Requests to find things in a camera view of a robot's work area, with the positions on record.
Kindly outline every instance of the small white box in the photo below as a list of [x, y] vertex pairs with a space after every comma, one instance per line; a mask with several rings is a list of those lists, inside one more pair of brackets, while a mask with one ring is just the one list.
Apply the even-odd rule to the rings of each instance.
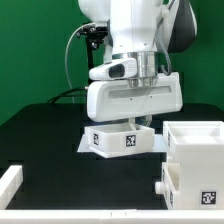
[[85, 128], [89, 149], [106, 158], [152, 151], [154, 132], [130, 123]]

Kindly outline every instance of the white robot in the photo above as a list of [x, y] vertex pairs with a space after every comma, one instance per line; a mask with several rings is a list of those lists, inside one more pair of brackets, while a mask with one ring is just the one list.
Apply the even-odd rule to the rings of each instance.
[[[79, 151], [104, 157], [154, 150], [154, 130], [135, 124], [136, 117], [179, 111], [179, 74], [168, 52], [182, 52], [194, 41], [196, 19], [189, 0], [79, 0], [82, 12], [107, 30], [104, 64], [90, 70], [88, 116], [96, 122], [129, 119], [123, 124], [87, 127]], [[163, 52], [167, 70], [160, 67]]]

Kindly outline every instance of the white plastic casing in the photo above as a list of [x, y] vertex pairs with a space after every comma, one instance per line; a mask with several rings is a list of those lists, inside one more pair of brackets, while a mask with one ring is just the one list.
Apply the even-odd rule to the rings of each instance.
[[[116, 65], [124, 66], [124, 76], [111, 78], [109, 75], [110, 68]], [[92, 80], [114, 80], [114, 79], [127, 79], [137, 74], [137, 62], [134, 58], [116, 59], [112, 63], [100, 65], [90, 70], [89, 77]]]
[[110, 18], [111, 0], [79, 0], [79, 7], [96, 26], [106, 26]]
[[161, 1], [112, 0], [113, 54], [156, 51], [154, 38], [161, 17]]
[[178, 111], [182, 107], [179, 74], [159, 74], [153, 87], [129, 88], [128, 80], [94, 82], [87, 112], [94, 121], [110, 121]]

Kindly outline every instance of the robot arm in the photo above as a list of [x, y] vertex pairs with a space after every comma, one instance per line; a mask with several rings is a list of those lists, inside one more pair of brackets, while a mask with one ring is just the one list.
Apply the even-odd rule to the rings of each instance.
[[168, 52], [182, 52], [197, 34], [189, 0], [169, 0], [167, 5], [163, 5], [163, 0], [79, 0], [79, 6], [96, 27], [108, 27], [114, 54], [141, 50], [161, 52], [154, 41], [156, 32]]
[[106, 60], [90, 71], [87, 110], [94, 121], [178, 111], [178, 73], [158, 74], [157, 53], [182, 52], [197, 33], [189, 0], [79, 0], [96, 29], [107, 27]]

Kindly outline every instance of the black cable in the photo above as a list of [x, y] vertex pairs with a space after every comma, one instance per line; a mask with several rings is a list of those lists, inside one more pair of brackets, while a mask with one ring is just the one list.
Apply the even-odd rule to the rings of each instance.
[[50, 100], [47, 101], [47, 103], [55, 103], [60, 98], [65, 97], [69, 93], [74, 93], [74, 92], [77, 92], [77, 91], [85, 91], [85, 90], [86, 90], [85, 88], [73, 88], [73, 89], [70, 89], [68, 91], [65, 91], [65, 92], [59, 94], [58, 96], [55, 96], [55, 97], [51, 98]]
[[55, 99], [54, 102], [48, 102], [48, 103], [50, 103], [50, 104], [56, 103], [61, 98], [66, 98], [66, 97], [84, 97], [84, 98], [87, 98], [87, 95], [79, 94], [79, 95], [65, 95], [65, 96], [60, 96], [60, 98], [57, 97], [57, 99]]

